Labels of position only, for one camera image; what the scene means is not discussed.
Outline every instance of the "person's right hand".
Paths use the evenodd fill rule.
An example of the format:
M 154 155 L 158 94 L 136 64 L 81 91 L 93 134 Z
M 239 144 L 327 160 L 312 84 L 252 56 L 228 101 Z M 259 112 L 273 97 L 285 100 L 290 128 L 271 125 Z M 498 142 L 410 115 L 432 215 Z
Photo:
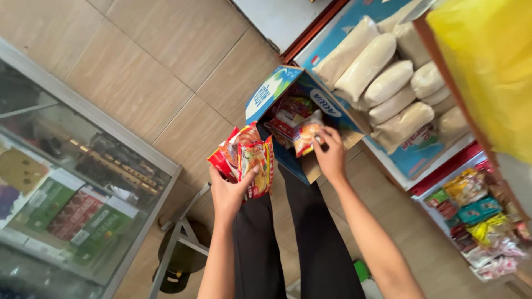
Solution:
M 327 143 L 329 149 L 323 151 L 316 139 L 312 141 L 316 157 L 320 163 L 321 171 L 325 174 L 329 182 L 334 184 L 346 178 L 345 174 L 345 146 L 337 130 L 331 127 L 324 127 L 319 136 Z

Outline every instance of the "yellow plastic bag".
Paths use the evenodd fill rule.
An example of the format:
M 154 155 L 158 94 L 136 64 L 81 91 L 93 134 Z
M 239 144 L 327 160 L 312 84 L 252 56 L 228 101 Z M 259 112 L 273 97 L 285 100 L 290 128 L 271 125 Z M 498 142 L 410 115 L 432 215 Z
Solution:
M 427 22 L 493 150 L 532 164 L 532 1 L 449 0 Z

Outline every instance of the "aqua cardboard box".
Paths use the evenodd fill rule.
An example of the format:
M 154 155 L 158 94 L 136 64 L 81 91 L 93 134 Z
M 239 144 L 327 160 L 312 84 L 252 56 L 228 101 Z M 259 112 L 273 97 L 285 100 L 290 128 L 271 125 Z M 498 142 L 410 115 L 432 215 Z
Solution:
M 331 29 L 331 32 L 314 52 L 312 52 L 302 67 L 306 68 L 312 74 L 312 68 L 325 58 L 351 32 L 363 16 L 368 15 L 373 21 L 380 22 L 394 14 L 408 2 L 410 0 L 393 0 L 384 3 L 381 1 L 357 1 Z M 344 107 L 350 106 L 349 102 L 340 97 L 336 97 L 336 100 L 342 103 Z M 359 119 L 359 123 L 362 132 L 368 135 L 368 140 L 386 154 L 386 150 L 369 137 L 371 133 L 369 124 L 364 124 L 362 119 Z M 390 160 L 408 179 L 415 179 L 419 176 L 419 174 L 427 169 L 448 148 L 438 140 L 437 134 L 432 128 L 433 125 L 431 123 L 423 126 L 405 141 L 395 153 L 389 155 Z
M 277 67 L 247 102 L 246 124 L 253 121 L 261 122 L 266 111 L 293 86 L 307 95 L 323 111 L 324 118 L 327 118 L 329 123 L 339 130 L 347 149 L 353 147 L 364 137 L 355 121 L 358 111 L 342 106 L 307 70 L 287 65 Z M 297 159 L 275 139 L 273 152 L 279 163 L 308 185 L 321 175 L 313 152 Z

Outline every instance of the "glass display cabinet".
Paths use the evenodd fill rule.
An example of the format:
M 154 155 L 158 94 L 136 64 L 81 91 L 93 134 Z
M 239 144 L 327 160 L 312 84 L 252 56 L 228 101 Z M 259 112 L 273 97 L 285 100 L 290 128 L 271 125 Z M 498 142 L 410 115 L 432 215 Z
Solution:
M 0 39 L 0 297 L 111 298 L 180 170 Z

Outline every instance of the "leg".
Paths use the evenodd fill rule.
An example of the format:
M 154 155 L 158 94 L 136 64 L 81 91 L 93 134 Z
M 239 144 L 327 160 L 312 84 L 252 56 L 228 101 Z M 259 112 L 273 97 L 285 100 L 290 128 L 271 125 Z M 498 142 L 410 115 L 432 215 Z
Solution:
M 269 195 L 245 203 L 233 225 L 235 298 L 286 299 Z
M 355 267 L 320 188 L 279 165 L 296 231 L 301 298 L 365 298 Z

